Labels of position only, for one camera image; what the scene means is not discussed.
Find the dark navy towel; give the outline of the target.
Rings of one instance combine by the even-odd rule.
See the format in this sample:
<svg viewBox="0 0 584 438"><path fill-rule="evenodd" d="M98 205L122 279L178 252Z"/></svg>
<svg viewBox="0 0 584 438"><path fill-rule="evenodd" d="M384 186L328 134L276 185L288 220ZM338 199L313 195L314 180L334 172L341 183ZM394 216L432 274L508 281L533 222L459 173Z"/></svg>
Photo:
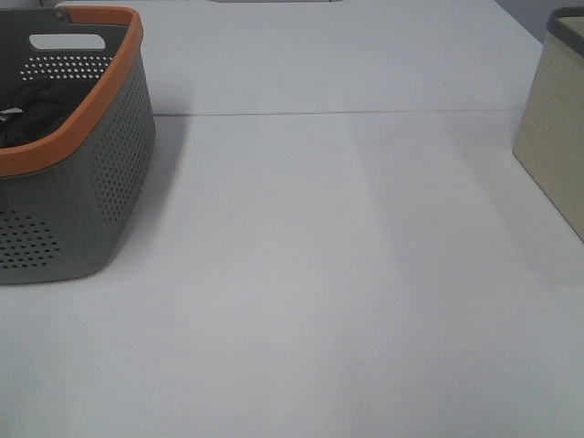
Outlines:
<svg viewBox="0 0 584 438"><path fill-rule="evenodd" d="M58 129L89 94L83 81L35 79L1 92L1 148L37 141Z"/></svg>

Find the grey basket with orange rim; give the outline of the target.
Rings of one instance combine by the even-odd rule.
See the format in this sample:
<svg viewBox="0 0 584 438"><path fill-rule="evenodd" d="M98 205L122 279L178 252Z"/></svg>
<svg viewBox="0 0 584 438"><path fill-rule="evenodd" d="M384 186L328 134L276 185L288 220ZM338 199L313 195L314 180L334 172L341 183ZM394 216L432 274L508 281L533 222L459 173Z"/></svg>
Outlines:
<svg viewBox="0 0 584 438"><path fill-rule="evenodd" d="M1 281L91 275L110 260L151 161L155 124L137 11L3 9L1 92L35 79L93 88L46 137L1 148Z"/></svg>

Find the beige fabric storage box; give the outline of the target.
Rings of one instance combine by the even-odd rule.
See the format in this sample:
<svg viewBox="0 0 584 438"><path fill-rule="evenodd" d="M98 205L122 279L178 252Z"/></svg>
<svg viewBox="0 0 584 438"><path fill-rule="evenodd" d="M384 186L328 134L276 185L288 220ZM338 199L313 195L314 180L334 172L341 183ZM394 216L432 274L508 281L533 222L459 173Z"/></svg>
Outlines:
<svg viewBox="0 0 584 438"><path fill-rule="evenodd" d="M562 7L547 21L541 56L513 154L583 236L583 8Z"/></svg>

